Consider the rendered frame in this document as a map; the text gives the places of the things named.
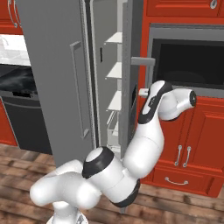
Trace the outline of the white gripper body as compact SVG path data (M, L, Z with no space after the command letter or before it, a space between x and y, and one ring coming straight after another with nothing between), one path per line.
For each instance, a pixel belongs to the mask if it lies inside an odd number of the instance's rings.
M149 91L150 90L148 88L140 88L139 92L138 92L138 95L140 97L146 98L148 96L148 94L149 94Z

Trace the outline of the white freezer shelf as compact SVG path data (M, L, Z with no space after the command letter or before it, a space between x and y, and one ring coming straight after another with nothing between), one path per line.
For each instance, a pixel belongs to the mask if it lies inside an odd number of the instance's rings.
M121 62L116 62L112 69L108 72L108 75L106 78L117 78L121 79L122 78L122 63Z
M122 107L122 92L117 90L108 105L108 110L120 111Z
M116 32L110 38L108 38L104 44L121 44L123 42L123 34L121 32Z

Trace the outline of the white freezer basket drawer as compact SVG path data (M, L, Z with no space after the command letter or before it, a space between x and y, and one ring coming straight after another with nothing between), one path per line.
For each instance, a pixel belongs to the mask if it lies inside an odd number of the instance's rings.
M108 146L119 147L119 113L112 111L107 121Z

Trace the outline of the grey fridge door with dispenser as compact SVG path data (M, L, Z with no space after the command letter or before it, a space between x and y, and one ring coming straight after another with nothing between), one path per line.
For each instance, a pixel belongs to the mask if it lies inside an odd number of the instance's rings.
M123 5L122 110L119 126L121 158L123 158L135 132L138 66L131 65L131 58L140 56L143 8L144 0L127 0Z

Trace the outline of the red cupboard door with knob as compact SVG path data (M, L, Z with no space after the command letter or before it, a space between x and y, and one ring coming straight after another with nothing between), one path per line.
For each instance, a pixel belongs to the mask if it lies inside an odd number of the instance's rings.
M215 9L212 0L147 0L147 15L150 17L224 18L224 0L217 0Z

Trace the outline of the grey freezer door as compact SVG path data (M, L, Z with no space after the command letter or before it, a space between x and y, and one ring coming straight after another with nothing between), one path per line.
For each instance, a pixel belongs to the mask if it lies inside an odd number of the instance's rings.
M31 68L38 90L54 162L84 161L95 147L90 87L88 28L84 0L17 0ZM75 51L83 128L81 127L70 45Z

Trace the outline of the built-in grey oven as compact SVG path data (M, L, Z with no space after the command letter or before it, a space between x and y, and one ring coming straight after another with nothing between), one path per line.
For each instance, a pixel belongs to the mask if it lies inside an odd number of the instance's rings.
M224 25L151 24L145 85L169 81L198 96L224 98Z

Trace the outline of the grey fridge body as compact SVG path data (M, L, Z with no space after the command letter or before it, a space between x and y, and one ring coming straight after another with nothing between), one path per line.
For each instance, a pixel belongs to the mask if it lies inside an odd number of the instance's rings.
M122 78L106 78L116 62L122 63L123 43L104 44L116 32L123 33L123 5L127 0L87 0L90 87L94 106L95 144L107 146L116 155L119 147L108 146L107 121L112 111L109 103L117 90L122 92Z

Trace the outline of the red drawer front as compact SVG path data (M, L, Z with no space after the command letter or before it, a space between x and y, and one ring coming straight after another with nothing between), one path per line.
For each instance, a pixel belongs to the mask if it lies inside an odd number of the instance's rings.
M165 181L169 177L171 181L183 183L188 180L188 185L173 185ZM205 193L209 178L203 174L190 173L185 171L173 171L165 168L155 168L152 176L152 182L157 186L180 190L190 193Z

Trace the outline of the black dishwasher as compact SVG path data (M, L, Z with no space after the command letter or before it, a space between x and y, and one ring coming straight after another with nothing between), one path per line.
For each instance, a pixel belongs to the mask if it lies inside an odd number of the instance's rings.
M39 98L3 95L2 100L19 148L52 155Z

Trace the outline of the red base cupboard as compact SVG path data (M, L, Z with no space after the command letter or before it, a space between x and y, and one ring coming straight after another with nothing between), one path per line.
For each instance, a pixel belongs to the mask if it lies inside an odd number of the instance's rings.
M14 137L10 122L0 98L0 144L17 146L16 138Z

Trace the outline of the red wall cupboards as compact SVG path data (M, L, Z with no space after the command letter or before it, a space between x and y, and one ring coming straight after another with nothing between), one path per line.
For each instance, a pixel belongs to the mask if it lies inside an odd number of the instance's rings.
M16 0L0 0L0 34L23 34Z

